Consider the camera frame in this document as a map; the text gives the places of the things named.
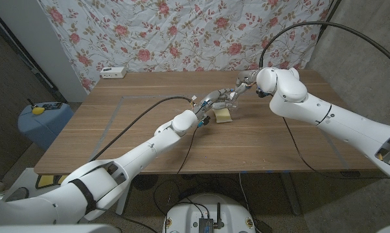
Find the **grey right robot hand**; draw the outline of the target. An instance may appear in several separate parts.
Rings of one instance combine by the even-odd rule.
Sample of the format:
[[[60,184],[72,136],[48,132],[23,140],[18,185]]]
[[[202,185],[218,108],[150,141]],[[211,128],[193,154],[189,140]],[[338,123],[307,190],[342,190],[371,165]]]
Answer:
[[[257,74],[259,70],[249,70],[241,71],[238,73],[238,78],[236,80],[236,87],[234,91],[230,94],[231,100],[235,101],[238,97],[250,89],[253,85],[256,84]]]

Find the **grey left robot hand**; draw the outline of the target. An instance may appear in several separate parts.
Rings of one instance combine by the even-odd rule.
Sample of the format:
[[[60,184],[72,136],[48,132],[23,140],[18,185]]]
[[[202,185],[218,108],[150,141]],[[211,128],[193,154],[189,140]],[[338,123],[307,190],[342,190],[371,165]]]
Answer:
[[[213,110],[217,123],[232,122],[230,109],[238,107],[238,99],[231,100],[230,94],[234,89],[220,89],[209,93],[199,104],[194,104],[193,112],[197,116],[199,123],[198,127],[206,126],[210,121],[210,116],[207,115],[209,110]]]

